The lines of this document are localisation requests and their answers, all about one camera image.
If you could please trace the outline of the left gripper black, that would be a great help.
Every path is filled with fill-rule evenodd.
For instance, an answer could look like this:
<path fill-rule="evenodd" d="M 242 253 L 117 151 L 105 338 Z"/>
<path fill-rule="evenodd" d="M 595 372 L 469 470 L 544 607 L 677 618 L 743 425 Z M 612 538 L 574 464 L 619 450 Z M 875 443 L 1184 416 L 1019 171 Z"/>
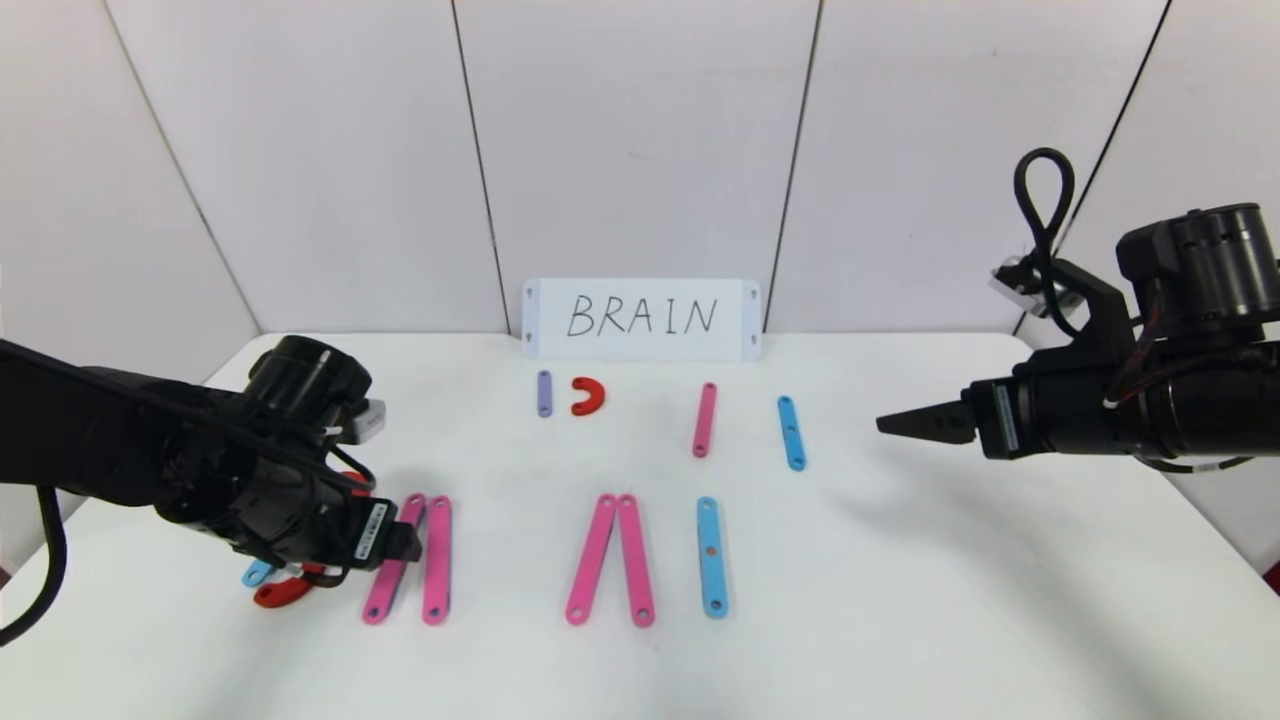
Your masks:
<path fill-rule="evenodd" d="M 417 562 L 422 542 L 413 523 L 394 521 L 397 506 L 361 486 L 326 497 L 302 520 L 293 560 L 335 570 L 371 570 L 385 561 Z"/>

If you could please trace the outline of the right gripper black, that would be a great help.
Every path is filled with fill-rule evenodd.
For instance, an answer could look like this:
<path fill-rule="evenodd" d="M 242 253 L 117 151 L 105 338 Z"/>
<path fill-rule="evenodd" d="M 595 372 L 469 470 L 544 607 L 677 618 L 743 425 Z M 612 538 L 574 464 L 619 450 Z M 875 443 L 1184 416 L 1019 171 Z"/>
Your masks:
<path fill-rule="evenodd" d="M 1106 372 L 1074 370 L 978 380 L 964 400 L 878 416 L 876 428 L 942 445 L 969 445 L 978 434 L 984 456 L 993 460 L 1137 455 L 1143 450 L 1142 413 L 1106 409 L 1107 379 Z"/>

